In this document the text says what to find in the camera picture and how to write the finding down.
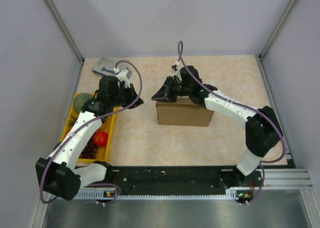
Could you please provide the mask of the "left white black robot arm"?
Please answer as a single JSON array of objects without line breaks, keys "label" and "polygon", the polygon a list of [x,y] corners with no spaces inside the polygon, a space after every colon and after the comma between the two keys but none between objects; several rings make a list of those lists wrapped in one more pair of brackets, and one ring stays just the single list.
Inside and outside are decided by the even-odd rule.
[{"label": "left white black robot arm", "polygon": [[110,185],[114,177],[105,162],[95,161],[86,167],[76,168],[77,160],[103,121],[115,114],[115,107],[123,111],[142,103],[140,93],[135,92],[126,75],[102,77],[98,89],[84,103],[64,140],[48,158],[40,158],[36,162],[40,191],[72,200],[81,188],[95,182],[102,186]]}]

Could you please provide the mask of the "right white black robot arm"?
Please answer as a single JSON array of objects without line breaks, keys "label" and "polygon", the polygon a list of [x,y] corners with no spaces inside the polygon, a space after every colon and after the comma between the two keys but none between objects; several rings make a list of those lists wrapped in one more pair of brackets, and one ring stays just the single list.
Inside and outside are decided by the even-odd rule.
[{"label": "right white black robot arm", "polygon": [[189,97],[195,105],[218,112],[241,125],[245,130],[246,151],[234,168],[233,179],[240,186],[246,185],[267,153],[284,142],[274,110],[269,106],[258,109],[245,105],[218,88],[204,84],[194,66],[183,67],[178,73],[179,77],[168,76],[151,99],[175,103],[178,97]]}]

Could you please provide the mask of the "brown cardboard box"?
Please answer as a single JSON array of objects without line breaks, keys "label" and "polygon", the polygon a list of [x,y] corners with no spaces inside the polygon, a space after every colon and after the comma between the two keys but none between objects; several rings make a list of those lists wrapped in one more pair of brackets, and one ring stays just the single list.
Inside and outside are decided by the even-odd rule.
[{"label": "brown cardboard box", "polygon": [[155,107],[158,125],[208,127],[215,113],[188,97],[179,97],[175,103],[156,101]]}]

